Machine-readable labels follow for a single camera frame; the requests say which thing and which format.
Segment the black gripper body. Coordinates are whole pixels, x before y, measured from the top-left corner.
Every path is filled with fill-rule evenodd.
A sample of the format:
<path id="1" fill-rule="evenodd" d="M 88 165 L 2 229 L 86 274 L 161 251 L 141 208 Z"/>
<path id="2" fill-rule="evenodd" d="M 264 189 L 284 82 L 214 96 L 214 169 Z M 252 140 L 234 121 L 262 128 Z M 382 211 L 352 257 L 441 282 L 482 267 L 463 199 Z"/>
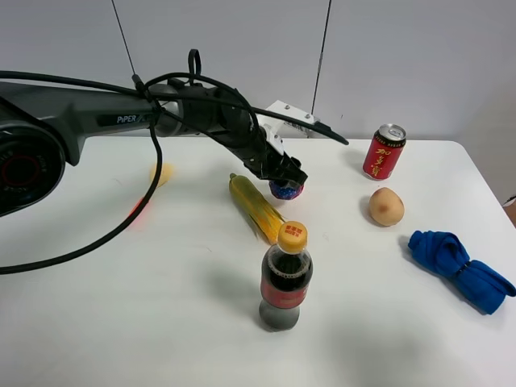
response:
<path id="1" fill-rule="evenodd" d="M 244 140 L 243 145 L 227 146 L 227 149 L 261 180 L 268 180 L 268 177 L 287 171 L 301 171 L 299 162 L 294 161 L 285 152 L 280 154 L 261 132 L 251 134 Z"/>

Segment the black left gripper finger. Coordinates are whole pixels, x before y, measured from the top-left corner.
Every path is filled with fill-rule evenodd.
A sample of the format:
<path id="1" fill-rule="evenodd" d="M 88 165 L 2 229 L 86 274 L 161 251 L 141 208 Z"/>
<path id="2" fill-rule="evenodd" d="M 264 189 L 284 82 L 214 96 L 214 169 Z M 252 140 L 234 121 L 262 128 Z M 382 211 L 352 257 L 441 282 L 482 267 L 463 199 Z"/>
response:
<path id="1" fill-rule="evenodd" d="M 307 175 L 303 171 L 287 171 L 268 177 L 268 180 L 278 186 L 302 186 L 305 184 Z"/>

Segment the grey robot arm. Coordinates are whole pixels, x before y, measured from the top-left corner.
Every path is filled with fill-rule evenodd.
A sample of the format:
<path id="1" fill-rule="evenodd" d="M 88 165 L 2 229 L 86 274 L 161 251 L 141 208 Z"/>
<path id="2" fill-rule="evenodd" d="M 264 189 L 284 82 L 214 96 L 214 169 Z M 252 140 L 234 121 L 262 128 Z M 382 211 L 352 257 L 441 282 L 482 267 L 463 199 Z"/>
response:
<path id="1" fill-rule="evenodd" d="M 299 160 L 273 144 L 234 89 L 170 80 L 117 93 L 1 84 L 1 213 L 47 197 L 65 166 L 78 164 L 86 139 L 152 127 L 159 137 L 203 134 L 257 178 L 299 189 Z"/>

